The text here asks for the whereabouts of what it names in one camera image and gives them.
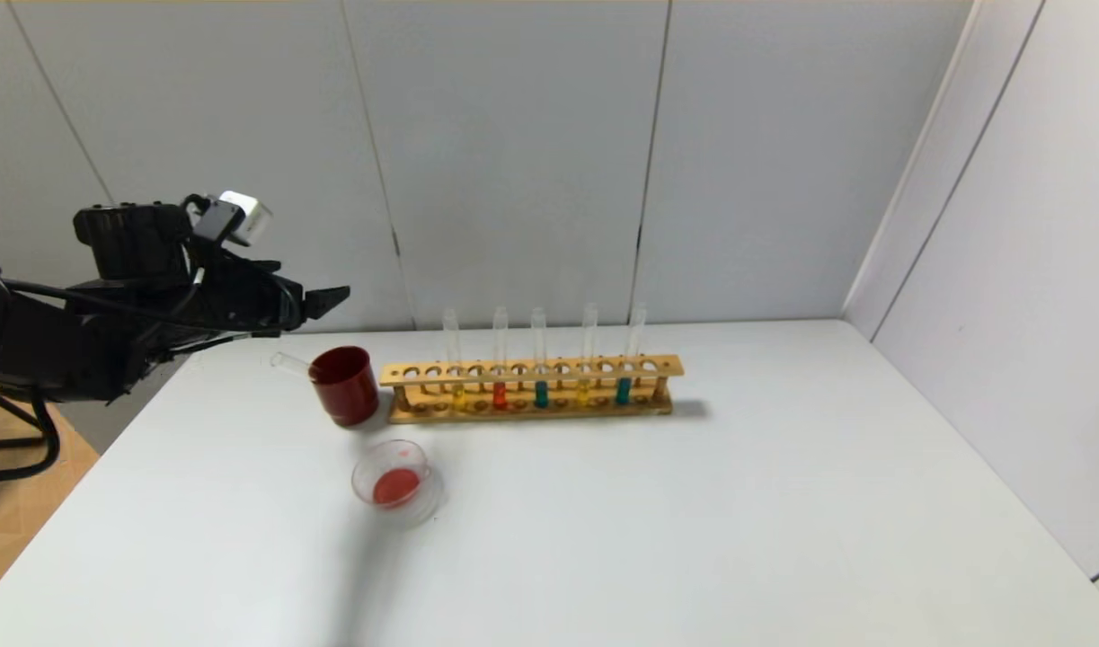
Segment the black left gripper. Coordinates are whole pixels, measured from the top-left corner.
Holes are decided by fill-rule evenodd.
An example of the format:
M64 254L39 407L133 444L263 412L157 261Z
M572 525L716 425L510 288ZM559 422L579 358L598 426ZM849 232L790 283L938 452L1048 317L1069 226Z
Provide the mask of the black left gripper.
M303 319L322 320L349 298L351 287L301 292L278 275L281 263L225 258L207 270L207 306L233 332L290 331Z

